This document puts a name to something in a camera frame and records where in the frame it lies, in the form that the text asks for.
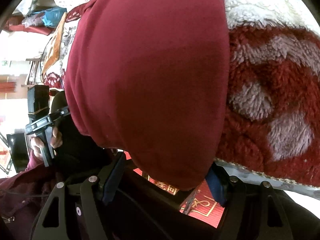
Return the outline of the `person's left hand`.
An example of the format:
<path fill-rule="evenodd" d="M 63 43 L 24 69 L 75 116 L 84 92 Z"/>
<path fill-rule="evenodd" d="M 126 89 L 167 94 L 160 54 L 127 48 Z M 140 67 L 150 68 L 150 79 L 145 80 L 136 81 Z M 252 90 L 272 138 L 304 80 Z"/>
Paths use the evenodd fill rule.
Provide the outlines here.
<path fill-rule="evenodd" d="M 62 143 L 62 134 L 59 132 L 57 127 L 54 127 L 50 145 L 53 149 L 56 149 L 59 148 L 62 145 Z M 43 160 L 41 149 L 44 148 L 44 143 L 42 142 L 42 140 L 38 137 L 32 137 L 30 140 L 30 144 L 35 157 L 39 160 Z"/>

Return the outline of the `maroon sleeve forearm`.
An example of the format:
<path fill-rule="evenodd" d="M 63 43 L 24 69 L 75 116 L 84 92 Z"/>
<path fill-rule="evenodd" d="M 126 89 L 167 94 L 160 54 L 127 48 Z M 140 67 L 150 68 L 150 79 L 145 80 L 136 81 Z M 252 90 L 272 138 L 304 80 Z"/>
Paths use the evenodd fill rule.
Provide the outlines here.
<path fill-rule="evenodd" d="M 1 179 L 1 217 L 11 239 L 31 239 L 39 213 L 55 185 L 61 181 L 78 183 L 83 177 L 70 168 L 45 167 L 31 151 L 23 172 Z"/>

